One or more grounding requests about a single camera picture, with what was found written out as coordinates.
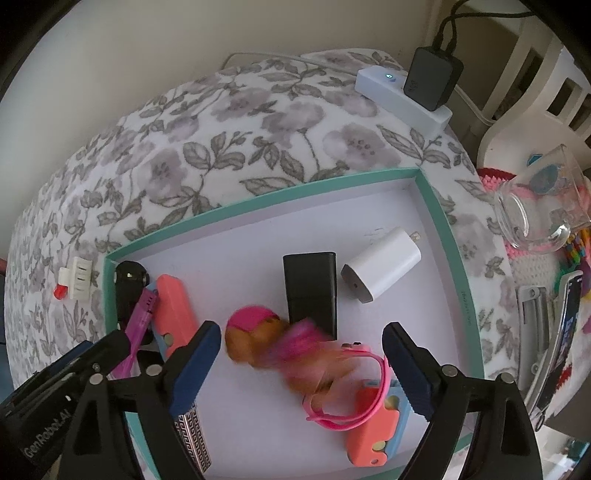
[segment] black power adapter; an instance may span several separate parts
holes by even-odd
[[[417,48],[404,93],[433,112],[449,100],[463,70],[459,59],[439,48]]]

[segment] pink hat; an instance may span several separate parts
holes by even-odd
[[[232,327],[244,332],[251,332],[270,317],[278,317],[278,315],[262,305],[248,305],[232,313],[226,328]]]

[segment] doll head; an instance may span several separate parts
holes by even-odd
[[[283,335],[288,326],[266,307],[243,307],[228,320],[225,334],[228,356],[236,363],[261,368],[261,355]]]

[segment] pink bracelet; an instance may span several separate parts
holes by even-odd
[[[386,357],[381,358],[380,356],[375,355],[374,353],[371,353],[366,350],[343,349],[343,351],[350,356],[367,356],[377,360],[382,371],[382,377],[378,393],[371,406],[366,411],[355,415],[331,415],[324,413],[322,408],[320,408],[319,410],[314,410],[312,408],[312,397],[314,395],[306,395],[304,397],[303,407],[306,413],[308,414],[306,420],[315,421],[318,425],[324,427],[325,429],[334,430],[336,432],[345,432],[347,430],[352,430],[364,424],[372,416],[374,416],[386,399],[386,395],[388,394],[388,389],[390,387],[391,377],[390,365],[388,364],[388,360],[386,359]]]

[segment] white cable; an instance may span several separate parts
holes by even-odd
[[[343,68],[331,65],[329,63],[325,63],[325,62],[317,61],[317,60],[310,60],[305,57],[299,57],[296,55],[285,55],[283,53],[275,53],[275,52],[270,52],[270,51],[235,51],[233,53],[230,53],[230,55],[228,55],[226,60],[223,61],[220,70],[223,70],[224,68],[226,68],[226,65],[228,64],[230,59],[235,55],[262,55],[265,57],[275,57],[275,58],[279,58],[279,59],[302,61],[304,63],[309,63],[310,65],[316,65],[318,67],[322,67],[325,69],[334,70],[335,72],[347,73],[347,74],[353,75],[355,77],[357,76],[357,71],[355,71],[355,70],[343,69]],[[482,115],[482,112],[480,111],[480,109],[476,106],[476,104],[472,101],[472,99],[470,97],[468,97],[467,93],[464,92],[464,90],[462,90],[462,88],[459,85],[456,85],[454,87],[454,90],[457,92],[457,94],[460,96],[460,98],[462,100],[464,100],[464,102],[466,102],[468,108],[470,110],[472,110],[472,112],[474,112],[474,115],[476,115],[478,120],[480,120],[487,127],[491,127],[492,125],[495,124],[494,120],[488,119],[484,115]]]
[[[322,67],[325,69],[334,70],[334,71],[340,72],[340,73],[347,73],[349,75],[353,75],[354,77],[357,76],[356,70],[342,69],[340,67],[335,67],[334,65],[331,65],[330,63],[325,63],[325,62],[317,61],[317,60],[310,60],[310,59],[307,59],[304,57],[298,57],[296,55],[285,55],[283,53],[273,53],[270,51],[235,51],[234,53],[230,53],[230,55],[228,55],[226,60],[223,61],[222,68],[220,70],[223,70],[224,68],[226,68],[226,65],[228,64],[228,62],[230,61],[230,59],[234,55],[263,55],[266,57],[276,57],[276,58],[286,59],[286,60],[302,61],[304,63],[309,63],[310,65],[316,65],[317,67]]]

